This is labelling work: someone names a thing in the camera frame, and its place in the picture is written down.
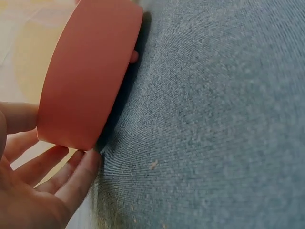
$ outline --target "floor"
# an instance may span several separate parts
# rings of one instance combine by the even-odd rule
[[[74,8],[74,0],[0,0],[1,101],[39,103],[53,50]],[[12,166],[19,167],[51,146],[39,142]],[[74,151],[71,149],[42,182]]]

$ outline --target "orange object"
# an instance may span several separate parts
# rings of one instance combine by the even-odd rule
[[[37,131],[42,141],[92,149],[129,62],[142,8],[129,0],[82,0],[65,26],[44,81]]]

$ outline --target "gray fabric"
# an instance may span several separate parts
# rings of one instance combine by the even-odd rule
[[[150,33],[92,191],[97,228],[305,228],[304,1],[140,4]]]

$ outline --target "human hand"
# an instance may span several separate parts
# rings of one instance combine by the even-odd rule
[[[31,104],[0,102],[0,228],[65,228],[101,163],[97,152],[76,151],[57,174],[35,187],[69,151],[55,146],[13,170],[11,163],[38,142],[37,110]]]

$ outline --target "finger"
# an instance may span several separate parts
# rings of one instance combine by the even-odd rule
[[[27,103],[0,102],[6,120],[6,134],[26,132],[36,127],[38,106]]]
[[[83,156],[84,152],[80,150],[76,151],[69,161],[52,178],[41,185],[38,185],[36,190],[39,192],[55,194],[58,189],[60,189],[69,180]]]
[[[36,143],[38,143],[36,129],[9,136],[6,141],[4,156],[7,158],[8,162],[13,163]]]
[[[89,191],[91,184],[94,182],[101,163],[101,155],[95,151],[85,153],[75,172],[56,193],[57,196],[70,211],[71,216]]]
[[[30,186],[38,184],[69,152],[68,148],[54,146],[15,170],[19,178]]]
[[[4,114],[0,111],[0,160],[6,144],[6,119]]]

